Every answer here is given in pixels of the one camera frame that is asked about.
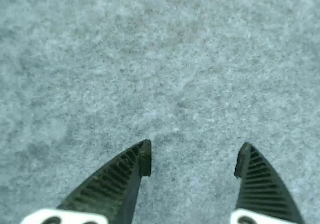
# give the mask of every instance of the black rubber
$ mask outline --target black rubber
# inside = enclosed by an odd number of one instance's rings
[[[285,184],[267,159],[250,143],[242,146],[234,174],[242,178],[236,209],[304,224]]]
[[[110,224],[130,224],[141,178],[151,175],[151,144],[150,140],[144,140],[116,156],[57,208],[101,214]]]

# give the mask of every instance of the ribbed rubber pattern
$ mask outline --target ribbed rubber pattern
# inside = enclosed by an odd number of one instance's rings
[[[303,224],[301,214],[274,168],[250,143],[241,148],[235,176],[242,178],[236,208]]]
[[[130,224],[141,178],[152,169],[151,141],[144,140],[101,167],[57,208],[97,213],[110,224]]]

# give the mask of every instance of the floor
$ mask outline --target floor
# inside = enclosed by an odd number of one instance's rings
[[[319,221],[320,0],[0,6],[0,223],[56,207],[145,138],[133,224],[228,223],[245,141]]]

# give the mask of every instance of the gray carpet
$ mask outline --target gray carpet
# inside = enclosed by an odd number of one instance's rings
[[[253,143],[320,219],[320,0],[0,0],[0,223],[153,142],[134,224],[228,223]]]

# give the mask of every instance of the carpet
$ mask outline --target carpet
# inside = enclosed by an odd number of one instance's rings
[[[320,219],[320,0],[0,6],[0,223],[146,138],[133,224],[228,223],[246,141]]]

